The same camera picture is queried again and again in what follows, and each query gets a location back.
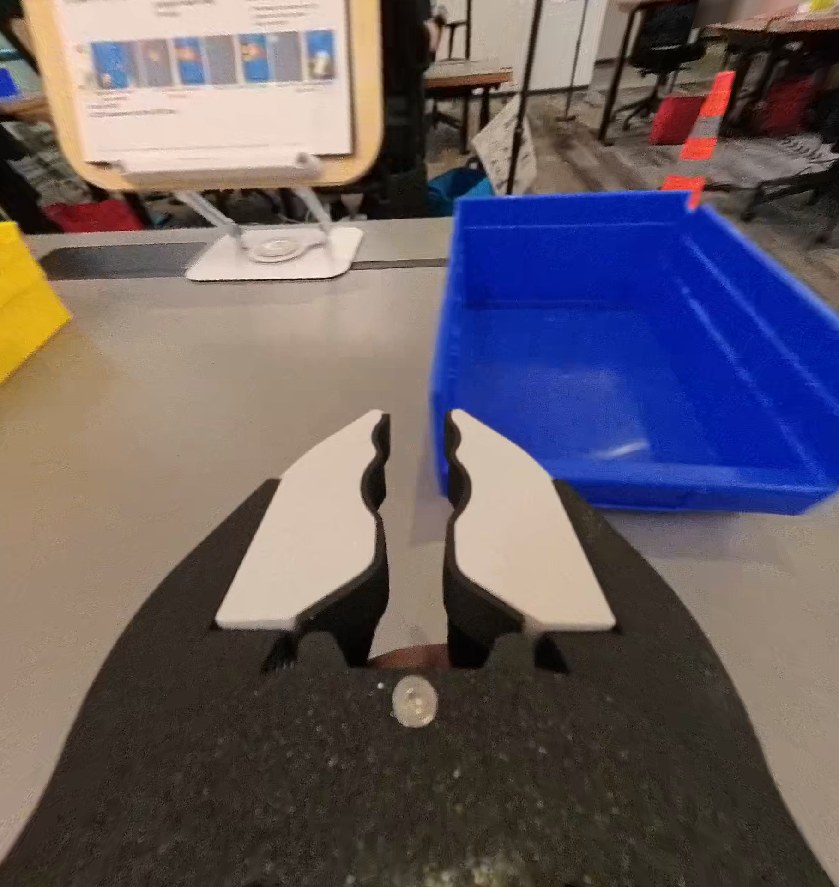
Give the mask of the yellow plastic box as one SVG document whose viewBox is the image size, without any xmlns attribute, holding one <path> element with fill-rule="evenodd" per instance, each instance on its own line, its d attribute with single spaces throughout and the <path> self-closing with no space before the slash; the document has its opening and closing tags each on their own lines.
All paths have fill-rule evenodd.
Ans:
<svg viewBox="0 0 839 887">
<path fill-rule="evenodd" d="M 0 223 L 0 387 L 70 320 L 19 228 Z"/>
</svg>

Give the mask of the red bag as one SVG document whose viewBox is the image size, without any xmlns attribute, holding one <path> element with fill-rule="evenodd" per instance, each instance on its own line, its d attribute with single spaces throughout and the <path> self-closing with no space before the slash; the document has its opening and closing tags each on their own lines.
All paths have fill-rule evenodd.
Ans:
<svg viewBox="0 0 839 887">
<path fill-rule="evenodd" d="M 794 136 L 804 127 L 807 108 L 815 94 L 812 75 L 786 78 L 773 84 L 754 117 L 754 133 L 762 138 Z"/>
<path fill-rule="evenodd" d="M 653 117 L 648 144 L 682 145 L 689 138 L 705 101 L 704 94 L 672 93 L 663 98 Z"/>
<path fill-rule="evenodd" d="M 145 229 L 132 208 L 124 201 L 114 198 L 81 204 L 51 204 L 42 207 L 42 212 L 61 231 L 68 234 Z"/>
</svg>

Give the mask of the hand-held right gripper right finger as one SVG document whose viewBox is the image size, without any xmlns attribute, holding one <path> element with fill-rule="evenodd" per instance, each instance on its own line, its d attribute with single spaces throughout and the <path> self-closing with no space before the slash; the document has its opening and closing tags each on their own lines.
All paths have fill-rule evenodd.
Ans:
<svg viewBox="0 0 839 887">
<path fill-rule="evenodd" d="M 446 414 L 447 655 L 482 667 L 504 636 L 612 632 L 617 618 L 553 477 L 464 409 Z"/>
</svg>

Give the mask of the black office chair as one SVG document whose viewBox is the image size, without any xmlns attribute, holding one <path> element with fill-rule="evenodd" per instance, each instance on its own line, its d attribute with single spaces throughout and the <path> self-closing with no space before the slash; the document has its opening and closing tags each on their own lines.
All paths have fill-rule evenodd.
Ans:
<svg viewBox="0 0 839 887">
<path fill-rule="evenodd" d="M 644 2 L 635 9 L 641 19 L 628 63 L 655 80 L 648 95 L 616 109 L 615 115 L 624 115 L 624 131 L 635 119 L 654 117 L 669 83 L 674 84 L 683 68 L 704 55 L 705 44 L 692 38 L 699 6 L 698 1 Z"/>
</svg>

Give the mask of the wooden board with instruction poster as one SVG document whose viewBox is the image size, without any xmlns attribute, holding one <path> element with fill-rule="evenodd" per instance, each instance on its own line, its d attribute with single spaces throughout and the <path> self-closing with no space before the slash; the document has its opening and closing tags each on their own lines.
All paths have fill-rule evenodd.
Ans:
<svg viewBox="0 0 839 887">
<path fill-rule="evenodd" d="M 332 187 L 384 129 L 380 2 L 23 2 L 60 152 L 107 191 Z"/>
</svg>

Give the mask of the black tripod stand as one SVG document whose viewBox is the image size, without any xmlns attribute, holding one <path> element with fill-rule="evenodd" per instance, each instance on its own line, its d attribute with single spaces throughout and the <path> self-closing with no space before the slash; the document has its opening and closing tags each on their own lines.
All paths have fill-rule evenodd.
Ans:
<svg viewBox="0 0 839 887">
<path fill-rule="evenodd" d="M 531 18 L 531 25 L 528 33 L 528 40 L 526 45 L 525 52 L 525 62 L 523 68 L 523 75 L 521 80 L 521 86 L 519 91 L 519 104 L 517 113 L 515 114 L 514 120 L 514 129 L 513 129 L 513 141 L 510 153 L 510 163 L 508 176 L 506 179 L 506 187 L 505 194 L 507 196 L 512 196 L 514 194 L 515 181 L 517 177 L 517 168 L 518 161 L 521 154 L 523 139 L 524 139 L 524 128 L 525 128 L 525 113 L 526 113 L 526 104 L 529 96 L 529 88 L 533 79 L 533 71 L 536 62 L 536 47 L 538 42 L 539 29 L 541 25 L 541 19 L 543 16 L 543 4 L 544 1 L 534 1 L 533 4 L 533 12 Z"/>
</svg>

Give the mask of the small wooden table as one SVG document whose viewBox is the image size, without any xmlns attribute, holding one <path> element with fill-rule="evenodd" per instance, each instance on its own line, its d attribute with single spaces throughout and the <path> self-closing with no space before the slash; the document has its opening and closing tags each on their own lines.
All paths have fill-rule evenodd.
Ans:
<svg viewBox="0 0 839 887">
<path fill-rule="evenodd" d="M 426 120 L 431 128 L 445 125 L 459 136 L 459 152 L 469 154 L 470 105 L 475 93 L 480 95 L 479 128 L 491 119 L 493 91 L 510 83 L 511 67 L 496 60 L 447 60 L 434 62 L 425 72 L 425 97 L 431 102 Z M 456 117 L 441 110 L 443 102 L 461 102 L 461 115 Z"/>
</svg>

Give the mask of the orange traffic cone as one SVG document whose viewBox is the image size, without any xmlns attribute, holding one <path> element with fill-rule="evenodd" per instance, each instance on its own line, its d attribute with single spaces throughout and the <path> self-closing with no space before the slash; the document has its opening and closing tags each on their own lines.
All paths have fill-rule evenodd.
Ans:
<svg viewBox="0 0 839 887">
<path fill-rule="evenodd" d="M 676 163 L 660 187 L 663 192 L 685 194 L 688 209 L 693 210 L 700 205 L 723 118 L 730 106 L 735 78 L 736 71 L 731 69 L 715 76 Z"/>
</svg>

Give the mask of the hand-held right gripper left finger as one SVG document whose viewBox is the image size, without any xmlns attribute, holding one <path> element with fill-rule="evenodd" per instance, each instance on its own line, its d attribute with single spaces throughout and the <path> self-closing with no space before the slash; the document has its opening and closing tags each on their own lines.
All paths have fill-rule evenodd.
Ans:
<svg viewBox="0 0 839 887">
<path fill-rule="evenodd" d="M 372 409 L 305 452 L 278 479 L 214 616 L 223 630 L 334 637 L 364 666 L 389 598 L 390 417 Z"/>
</svg>

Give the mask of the white printed sheet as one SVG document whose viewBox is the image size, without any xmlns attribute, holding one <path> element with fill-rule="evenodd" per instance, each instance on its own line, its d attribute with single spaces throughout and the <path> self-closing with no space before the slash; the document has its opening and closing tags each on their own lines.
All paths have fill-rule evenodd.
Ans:
<svg viewBox="0 0 839 887">
<path fill-rule="evenodd" d="M 519 105 L 520 95 L 513 96 L 472 140 L 480 165 L 497 196 L 507 194 Z M 513 195 L 529 193 L 536 182 L 538 172 L 536 147 L 527 115 L 524 117 L 523 126 L 520 150 L 515 162 L 515 176 L 511 190 Z"/>
</svg>

